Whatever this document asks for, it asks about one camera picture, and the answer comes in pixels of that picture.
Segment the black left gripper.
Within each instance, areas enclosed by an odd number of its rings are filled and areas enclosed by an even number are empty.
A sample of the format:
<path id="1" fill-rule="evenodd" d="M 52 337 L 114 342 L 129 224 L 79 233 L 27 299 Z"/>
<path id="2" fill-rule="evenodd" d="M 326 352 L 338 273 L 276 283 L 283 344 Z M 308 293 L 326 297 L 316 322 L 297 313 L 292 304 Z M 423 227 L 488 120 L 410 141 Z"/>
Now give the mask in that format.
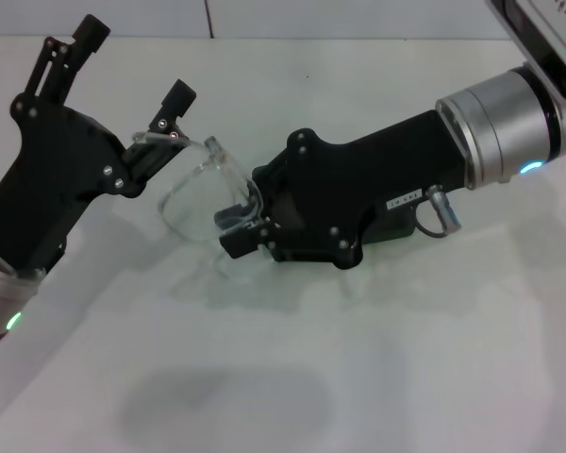
<path id="1" fill-rule="evenodd" d="M 37 96 L 15 97 L 10 114 L 22 144 L 0 181 L 0 258 L 19 273 L 50 270 L 69 232 L 102 194 L 139 196 L 189 146 L 176 121 L 196 92 L 178 79 L 148 129 L 126 149 L 92 117 Z"/>

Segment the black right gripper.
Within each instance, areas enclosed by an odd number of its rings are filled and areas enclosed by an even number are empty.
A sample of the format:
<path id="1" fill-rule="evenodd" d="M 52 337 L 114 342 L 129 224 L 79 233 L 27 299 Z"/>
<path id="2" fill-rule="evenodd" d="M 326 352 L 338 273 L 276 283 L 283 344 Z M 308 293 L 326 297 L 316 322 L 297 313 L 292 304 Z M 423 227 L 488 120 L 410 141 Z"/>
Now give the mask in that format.
<path id="1" fill-rule="evenodd" d="M 440 186 L 464 186 L 465 158 L 435 110 L 346 144 L 322 140 L 309 128 L 252 178 L 275 225 L 258 225 L 262 206 L 236 204 L 213 215 L 220 245 L 233 260 L 264 250 L 277 262 L 360 264 L 369 229 L 393 213 L 389 201 Z"/>

